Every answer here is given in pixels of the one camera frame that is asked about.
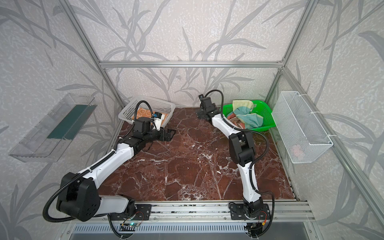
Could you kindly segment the blue yellow towel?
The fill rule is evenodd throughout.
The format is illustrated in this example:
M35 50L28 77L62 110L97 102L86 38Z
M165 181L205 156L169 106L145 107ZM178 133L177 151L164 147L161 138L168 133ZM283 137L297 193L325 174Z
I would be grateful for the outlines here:
M233 112L249 130L261 127L264 122L262 116L252 113L254 108L255 104L250 100L233 100Z

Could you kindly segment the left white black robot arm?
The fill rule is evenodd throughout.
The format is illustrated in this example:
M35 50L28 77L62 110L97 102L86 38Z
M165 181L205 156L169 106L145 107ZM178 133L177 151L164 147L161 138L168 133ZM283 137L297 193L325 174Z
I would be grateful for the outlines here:
M46 203L43 216L49 222L74 219L86 222L93 217L110 214L134 216L135 200L124 196L101 196L102 183L121 165L140 153L148 143L169 142L176 131L163 128L157 118L141 117L120 138L112 150L100 160L78 173L68 173L60 189Z

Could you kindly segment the orange bunny pattern towel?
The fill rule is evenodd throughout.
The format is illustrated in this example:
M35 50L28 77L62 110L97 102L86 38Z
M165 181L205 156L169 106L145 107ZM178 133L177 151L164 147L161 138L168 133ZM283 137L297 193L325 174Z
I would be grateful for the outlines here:
M151 114L150 110L147 110L144 108L139 108L137 111L137 119L142 118L142 117L153 119L153 114ZM164 115L164 119L162 121L161 127L164 127L167 124L167 122L170 120L171 115L167 114L167 113L162 113L162 114Z

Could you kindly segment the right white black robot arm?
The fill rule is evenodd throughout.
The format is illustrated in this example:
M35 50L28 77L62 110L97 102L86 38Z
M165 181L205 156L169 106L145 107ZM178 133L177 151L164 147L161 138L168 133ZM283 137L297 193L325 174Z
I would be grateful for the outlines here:
M219 129L229 140L229 152L232 161L237 165L243 185L243 213L246 218L253 220L263 213L266 219L273 219L274 207L270 209L264 203L263 195L272 195L272 192L260 192L257 187L255 164L265 156L269 147L264 153L255 157L255 143L250 130L235 127L224 116L210 97L199 95L200 110L197 112L199 119L209 121L215 128Z

